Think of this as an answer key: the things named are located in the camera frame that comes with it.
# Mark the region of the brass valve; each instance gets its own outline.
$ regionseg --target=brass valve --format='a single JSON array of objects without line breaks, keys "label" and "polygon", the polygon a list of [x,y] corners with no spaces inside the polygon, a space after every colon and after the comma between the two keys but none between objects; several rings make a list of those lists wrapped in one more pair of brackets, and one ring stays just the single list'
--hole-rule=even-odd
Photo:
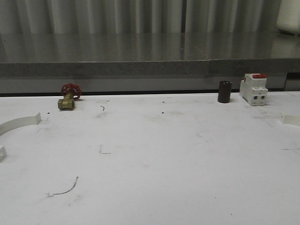
[{"label": "brass valve", "polygon": [[74,109],[75,108],[75,102],[74,99],[77,100],[80,98],[80,95],[82,94],[82,91],[80,90],[78,85],[68,83],[62,86],[61,88],[61,94],[64,96],[64,99],[58,100],[58,108],[60,110],[64,109]]},{"label": "brass valve", "polygon": [[57,104],[60,110],[74,109],[75,108],[74,96],[72,94],[67,94],[64,96],[64,99],[59,99]]}]

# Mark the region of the red valve handwheel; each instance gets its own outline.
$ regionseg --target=red valve handwheel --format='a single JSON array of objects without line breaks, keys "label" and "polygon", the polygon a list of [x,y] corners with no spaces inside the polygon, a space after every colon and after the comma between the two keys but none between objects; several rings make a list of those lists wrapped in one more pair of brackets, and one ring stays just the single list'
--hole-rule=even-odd
[{"label": "red valve handwheel", "polygon": [[75,100],[78,100],[80,98],[81,94],[83,93],[81,91],[80,87],[73,83],[68,83],[68,84],[65,84],[64,86],[62,86],[60,92],[63,96],[65,96],[66,94],[69,94],[69,93],[71,93],[73,96],[77,96],[74,98]]}]

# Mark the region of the black wire scrap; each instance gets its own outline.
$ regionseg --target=black wire scrap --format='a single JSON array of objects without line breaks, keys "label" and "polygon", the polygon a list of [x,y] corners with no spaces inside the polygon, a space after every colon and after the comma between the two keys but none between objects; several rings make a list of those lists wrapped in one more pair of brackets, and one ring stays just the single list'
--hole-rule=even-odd
[{"label": "black wire scrap", "polygon": [[69,189],[68,191],[63,192],[63,193],[56,193],[56,194],[53,194],[53,195],[62,195],[62,194],[65,194],[65,193],[68,193],[68,192],[72,191],[73,188],[75,188],[75,186],[76,186],[77,180],[78,180],[78,177],[76,177],[76,180],[75,180],[75,183],[74,183],[73,187],[71,187],[71,189]]}]

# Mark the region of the white plastic bracket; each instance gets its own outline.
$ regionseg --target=white plastic bracket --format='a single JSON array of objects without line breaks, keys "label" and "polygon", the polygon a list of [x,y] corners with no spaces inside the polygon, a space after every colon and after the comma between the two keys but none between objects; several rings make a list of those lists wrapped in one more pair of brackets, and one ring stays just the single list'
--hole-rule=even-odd
[{"label": "white plastic bracket", "polygon": [[6,151],[3,145],[0,145],[0,162],[6,157]]},{"label": "white plastic bracket", "polygon": [[[7,121],[5,123],[0,124],[0,135],[6,133],[7,131],[29,126],[29,125],[36,125],[39,124],[41,121],[41,114],[38,113],[35,116],[27,116],[27,117],[21,117],[17,119],[13,119],[10,121]],[[6,151],[3,145],[0,145],[0,162],[6,157]]]},{"label": "white plastic bracket", "polygon": [[281,112],[279,120],[283,124],[290,124],[290,125],[296,125],[300,126],[300,115],[286,115],[284,112]]}]

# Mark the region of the white table surface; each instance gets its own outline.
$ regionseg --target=white table surface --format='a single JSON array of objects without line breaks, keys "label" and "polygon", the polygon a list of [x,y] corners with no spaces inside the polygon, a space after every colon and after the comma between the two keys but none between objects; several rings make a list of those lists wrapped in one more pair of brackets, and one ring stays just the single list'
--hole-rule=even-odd
[{"label": "white table surface", "polygon": [[0,224],[300,224],[300,127],[278,120],[300,92],[217,95],[0,98],[0,123],[42,117],[0,136]]}]

